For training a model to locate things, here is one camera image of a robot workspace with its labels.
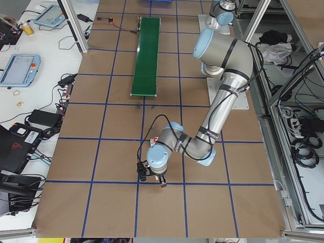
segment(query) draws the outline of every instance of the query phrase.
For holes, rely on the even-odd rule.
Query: robotic arm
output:
[[[220,26],[228,25],[233,21],[234,10],[235,0],[213,0],[206,19],[207,27],[217,30]]]
[[[252,54],[242,41],[204,29],[196,43],[193,56],[206,65],[223,67],[222,85],[195,138],[184,133],[183,127],[171,122],[162,131],[156,144],[147,152],[147,165],[138,162],[141,181],[146,176],[158,176],[161,187],[166,186],[164,174],[173,151],[183,153],[203,166],[209,166],[216,154],[213,144],[236,101],[239,90],[248,83],[253,69]]]

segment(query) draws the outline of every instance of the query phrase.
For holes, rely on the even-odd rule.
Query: black device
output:
[[[301,135],[304,137],[324,132],[324,120],[300,118],[299,123],[301,125]]]
[[[27,212],[41,181],[40,177],[0,174],[0,195],[5,198],[0,201],[0,216]]]
[[[43,110],[33,110],[28,121],[52,128],[62,123],[62,115]]]
[[[77,15],[77,18],[78,18],[79,20],[82,20],[83,22],[86,22],[86,23],[88,23],[88,22],[93,22],[93,20],[91,20],[88,16],[83,15],[83,14],[78,14],[78,15]]]
[[[0,171],[20,174],[41,142],[42,130],[15,123],[7,130],[0,125]]]
[[[76,76],[77,76],[77,74],[71,74],[71,75],[61,79],[60,81],[58,81],[57,84],[63,88],[64,85],[70,85],[71,83],[73,83],[75,81]]]

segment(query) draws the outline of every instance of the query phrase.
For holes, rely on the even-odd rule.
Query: blue joint cap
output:
[[[183,126],[181,126],[179,123],[176,123],[175,121],[171,121],[170,123],[171,123],[171,127],[173,129],[179,130],[180,132],[183,132],[184,131]],[[170,128],[170,125],[169,124],[166,125],[166,127],[163,128],[163,130],[164,129],[167,129],[167,128]]]
[[[201,32],[192,53],[195,58],[200,59],[203,56],[212,41],[213,35],[213,29],[206,28]]]
[[[147,163],[153,168],[161,168],[168,162],[168,151],[161,144],[154,144],[147,150]]]
[[[206,158],[209,155],[210,152],[208,152],[206,155],[204,155],[202,158]],[[216,150],[213,148],[211,155],[204,159],[204,160],[198,160],[197,163],[203,165],[203,166],[210,166],[210,164],[213,162],[213,159],[216,155]]]
[[[217,16],[216,21],[219,25],[227,25],[233,21],[234,15],[229,12],[222,13]]]

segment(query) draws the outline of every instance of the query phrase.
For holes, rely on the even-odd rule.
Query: green conveyor belt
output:
[[[160,18],[142,18],[132,96],[156,96],[159,30]]]

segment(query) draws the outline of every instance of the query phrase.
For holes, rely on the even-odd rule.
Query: white cloth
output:
[[[262,54],[264,61],[273,62],[275,65],[285,64],[287,56],[292,52],[290,43],[279,43],[269,46]]]

